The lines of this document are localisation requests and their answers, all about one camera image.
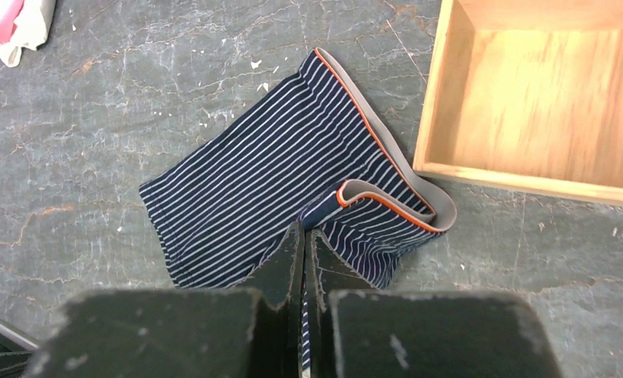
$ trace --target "marble surface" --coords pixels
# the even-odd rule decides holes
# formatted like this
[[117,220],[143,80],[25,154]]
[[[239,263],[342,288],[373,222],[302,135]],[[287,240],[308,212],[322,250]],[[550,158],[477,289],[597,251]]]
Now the marble surface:
[[[137,195],[322,46],[409,158],[439,2],[59,0],[49,42],[0,62],[0,317],[44,338],[68,298],[171,287]],[[623,377],[623,209],[440,182],[459,208],[395,290],[501,289],[567,377]]]

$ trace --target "paint speck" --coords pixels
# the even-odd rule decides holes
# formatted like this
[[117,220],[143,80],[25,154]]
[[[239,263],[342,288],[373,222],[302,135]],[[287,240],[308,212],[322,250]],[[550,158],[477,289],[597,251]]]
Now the paint speck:
[[77,369],[86,361],[88,361],[88,354],[82,354],[79,357],[68,358],[68,360],[65,361],[65,370]]
[[399,365],[402,366],[402,369],[407,370],[409,368],[409,363],[406,362],[406,349],[404,349],[402,342],[397,339],[397,336],[390,335],[390,347],[395,351],[395,357]]

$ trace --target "wooden edge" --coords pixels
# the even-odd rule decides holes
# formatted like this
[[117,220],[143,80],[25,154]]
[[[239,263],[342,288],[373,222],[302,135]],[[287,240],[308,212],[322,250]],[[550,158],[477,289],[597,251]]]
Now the wooden edge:
[[422,169],[416,169],[416,173],[421,176],[448,179],[462,183],[477,183],[488,187],[524,191],[537,195],[551,195],[623,206],[623,188],[619,187],[604,187],[591,183],[574,183],[572,181],[543,177],[520,176],[512,173],[492,172],[437,163],[426,163],[422,166]]
[[446,50],[446,36],[448,24],[451,20],[451,12],[455,0],[443,0],[441,2],[441,12],[439,22],[436,25],[436,38],[432,49],[432,62],[429,66],[429,76],[425,100],[422,106],[420,124],[418,126],[417,142],[415,155],[413,156],[413,170],[419,169],[427,160],[427,148],[429,136],[432,132],[432,121],[434,109],[436,107],[436,91],[439,86],[439,77],[443,65],[443,56]]

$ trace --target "navy blue striped fabric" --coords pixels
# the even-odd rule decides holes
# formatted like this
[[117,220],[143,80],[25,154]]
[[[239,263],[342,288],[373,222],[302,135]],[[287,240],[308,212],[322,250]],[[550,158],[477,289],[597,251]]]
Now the navy blue striped fabric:
[[[142,185],[140,195],[177,287],[239,283],[296,220],[321,228],[348,265],[386,287],[400,256],[443,232],[415,224],[382,198],[343,201],[347,180],[372,184],[413,213],[434,214],[316,50],[225,132]],[[308,357],[305,345],[305,366]]]

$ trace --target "wooden box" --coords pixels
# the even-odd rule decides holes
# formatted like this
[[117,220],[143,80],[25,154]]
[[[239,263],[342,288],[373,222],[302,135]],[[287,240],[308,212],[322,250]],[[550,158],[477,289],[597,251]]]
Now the wooden box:
[[413,169],[623,205],[623,0],[444,0]]

